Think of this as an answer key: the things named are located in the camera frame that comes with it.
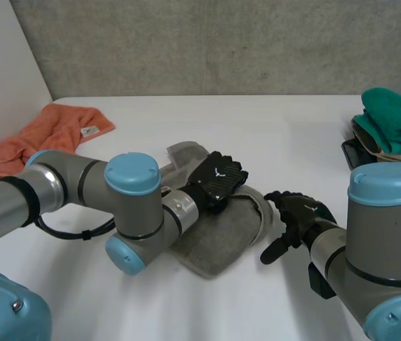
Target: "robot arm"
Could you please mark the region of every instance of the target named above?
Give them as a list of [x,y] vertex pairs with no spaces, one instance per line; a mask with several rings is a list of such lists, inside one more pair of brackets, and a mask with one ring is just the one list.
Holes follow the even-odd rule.
[[117,232],[106,243],[107,254],[117,267],[134,275],[246,178],[239,163],[213,152],[186,186],[161,198],[158,164],[146,154],[122,154],[106,163],[42,151],[22,173],[0,179],[0,237],[68,203],[109,212]]
[[356,168],[348,195],[347,231],[319,201],[268,195],[287,231],[261,260],[269,264],[303,244],[314,291],[325,299],[337,295],[371,340],[401,341],[401,163]]

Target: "folded towel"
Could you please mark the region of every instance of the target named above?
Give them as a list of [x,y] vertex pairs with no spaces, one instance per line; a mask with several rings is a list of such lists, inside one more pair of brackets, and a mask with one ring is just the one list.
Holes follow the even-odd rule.
[[98,109],[49,104],[18,136],[0,142],[0,178],[21,172],[39,150],[74,153],[79,144],[114,128]]
[[376,141],[372,138],[372,136],[360,125],[358,125],[354,119],[352,119],[351,124],[352,130],[363,148],[365,148],[368,153],[376,156],[378,161],[401,162],[401,154],[388,154],[384,152],[381,147],[376,144]]
[[355,121],[388,154],[401,154],[401,95],[375,88],[362,94],[363,115]]

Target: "blue end cap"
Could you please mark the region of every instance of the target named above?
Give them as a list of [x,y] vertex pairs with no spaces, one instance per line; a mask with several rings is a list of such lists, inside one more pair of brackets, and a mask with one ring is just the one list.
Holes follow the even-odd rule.
[[145,269],[144,262],[120,238],[112,236],[106,242],[106,252],[118,269],[134,276]]
[[37,151],[36,153],[34,153],[34,154],[29,158],[29,160],[27,161],[27,163],[25,164],[25,167],[31,165],[31,164],[36,160],[37,157],[41,156],[41,155],[44,154],[44,153],[47,153],[48,151],[54,151],[54,150],[53,150],[53,149],[44,149],[43,151]]
[[401,205],[401,162],[379,162],[351,173],[349,198],[367,206]]
[[104,169],[111,188],[127,195],[147,195],[161,186],[158,163],[143,153],[115,156]]
[[363,331],[375,341],[401,341],[401,296],[374,308],[366,317]]
[[[23,303],[19,311],[13,303]],[[0,340],[50,341],[52,317],[48,304],[7,277],[0,274]]]

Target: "gray cloth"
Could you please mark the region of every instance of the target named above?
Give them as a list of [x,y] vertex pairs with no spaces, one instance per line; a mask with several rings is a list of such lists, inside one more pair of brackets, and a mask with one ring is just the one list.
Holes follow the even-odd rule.
[[[161,169],[161,184],[172,189],[186,184],[188,176],[208,152],[196,142],[167,148],[172,164]],[[272,225],[273,210],[263,196],[243,185],[219,215],[204,212],[170,248],[177,259],[197,274],[221,274],[246,248],[259,242]]]

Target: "black cable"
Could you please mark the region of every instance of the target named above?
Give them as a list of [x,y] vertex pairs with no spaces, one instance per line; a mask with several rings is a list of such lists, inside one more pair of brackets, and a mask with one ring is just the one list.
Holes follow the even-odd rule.
[[36,221],[35,225],[42,229],[45,233],[51,235],[52,237],[64,239],[64,240],[76,240],[76,239],[83,239],[83,240],[90,240],[93,237],[99,237],[103,234],[111,232],[115,228],[115,221],[114,218],[107,220],[104,224],[97,227],[93,230],[85,230],[81,233],[69,233],[69,232],[61,232],[49,227],[40,216]]

